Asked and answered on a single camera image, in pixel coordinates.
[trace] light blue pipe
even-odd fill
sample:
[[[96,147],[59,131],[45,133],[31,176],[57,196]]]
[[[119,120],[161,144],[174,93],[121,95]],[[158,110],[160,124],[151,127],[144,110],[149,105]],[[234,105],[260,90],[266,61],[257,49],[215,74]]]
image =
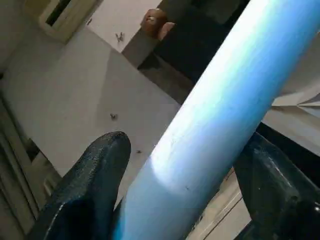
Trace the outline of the light blue pipe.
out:
[[[130,186],[113,240],[191,229],[320,28],[320,0],[251,0]]]

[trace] dirt speck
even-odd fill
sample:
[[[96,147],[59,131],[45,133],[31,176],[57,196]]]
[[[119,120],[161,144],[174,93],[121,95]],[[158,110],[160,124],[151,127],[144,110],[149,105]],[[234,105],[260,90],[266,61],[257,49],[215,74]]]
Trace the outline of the dirt speck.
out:
[[[112,121],[117,121],[118,120],[118,114],[110,113],[110,118],[111,118]]]

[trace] white wall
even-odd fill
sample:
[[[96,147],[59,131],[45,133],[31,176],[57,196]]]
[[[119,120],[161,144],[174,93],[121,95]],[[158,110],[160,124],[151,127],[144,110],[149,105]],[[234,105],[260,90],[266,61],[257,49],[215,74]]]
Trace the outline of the white wall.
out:
[[[86,28],[67,46],[32,30],[1,85],[24,132],[61,175],[94,139],[122,130],[132,144],[130,182],[180,107]]]
[[[0,1],[0,67],[18,46],[30,21],[22,14],[23,0]]]

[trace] black plastic part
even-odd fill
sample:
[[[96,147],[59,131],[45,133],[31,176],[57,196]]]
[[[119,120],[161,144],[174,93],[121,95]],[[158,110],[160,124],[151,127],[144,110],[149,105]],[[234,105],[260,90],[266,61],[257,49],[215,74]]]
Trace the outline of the black plastic part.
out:
[[[95,140],[63,177],[28,240],[106,240],[131,144],[123,132]]]
[[[255,133],[234,169],[258,239],[320,239],[319,188],[277,146]]]

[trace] blue metal tube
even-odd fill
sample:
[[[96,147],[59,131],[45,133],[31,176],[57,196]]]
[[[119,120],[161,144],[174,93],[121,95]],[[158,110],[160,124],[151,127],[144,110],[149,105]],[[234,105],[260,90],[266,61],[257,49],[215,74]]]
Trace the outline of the blue metal tube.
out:
[[[183,239],[320,27],[320,0],[251,0],[118,207],[113,240]]]

